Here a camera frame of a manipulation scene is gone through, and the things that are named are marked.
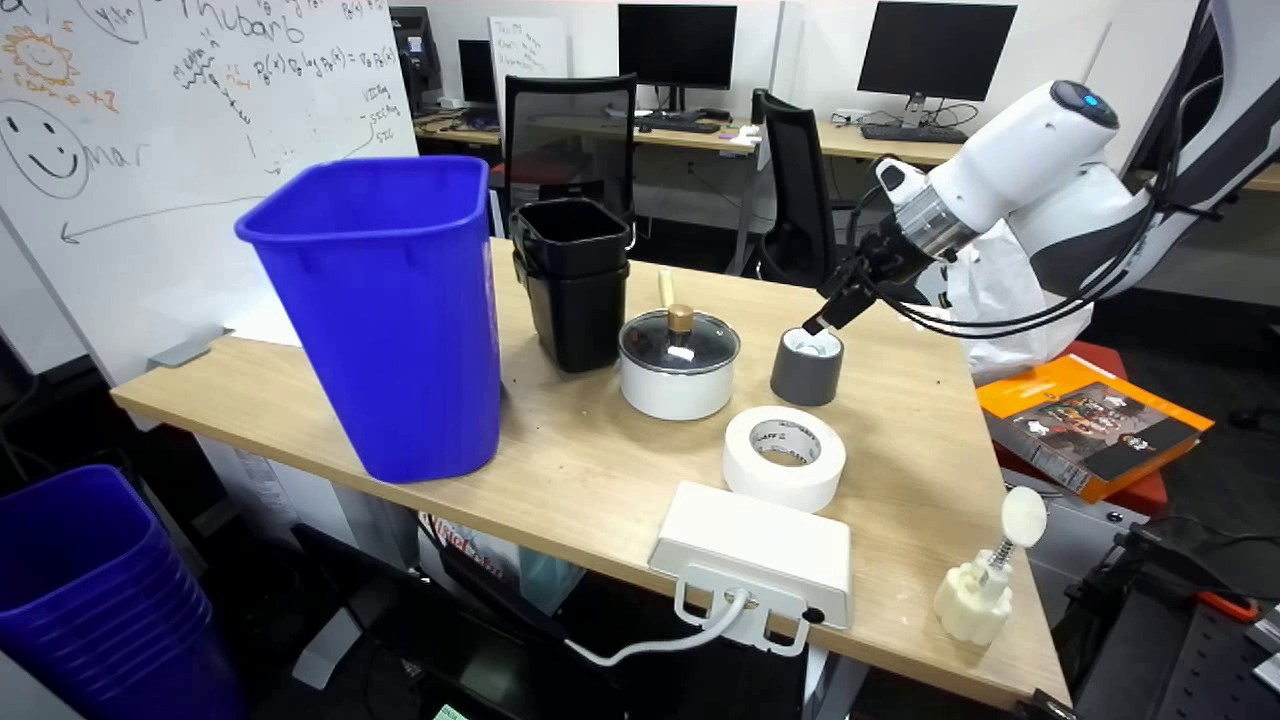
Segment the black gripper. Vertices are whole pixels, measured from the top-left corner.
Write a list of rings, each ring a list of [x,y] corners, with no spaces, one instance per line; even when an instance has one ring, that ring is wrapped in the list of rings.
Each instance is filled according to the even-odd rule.
[[[914,299],[918,277],[930,270],[930,256],[901,235],[893,219],[854,226],[847,248],[841,256],[845,288],[827,293],[827,299],[800,326],[809,337],[833,329],[841,333],[854,315],[865,315],[876,296]]]

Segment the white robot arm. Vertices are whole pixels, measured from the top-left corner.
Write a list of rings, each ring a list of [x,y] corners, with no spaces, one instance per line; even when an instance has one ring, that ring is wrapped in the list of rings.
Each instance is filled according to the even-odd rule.
[[[1195,219],[1213,219],[1280,154],[1275,0],[1201,0],[1145,129],[1160,140],[1146,178],[1130,182],[1102,162],[1116,131],[1120,115],[1096,87],[1049,81],[927,174],[879,156],[870,178],[887,218],[836,260],[805,333],[845,329],[884,299],[927,333],[1004,339],[1145,282]],[[1052,296],[1049,309],[974,322],[906,299],[927,270],[956,260],[992,227],[1026,256]]]

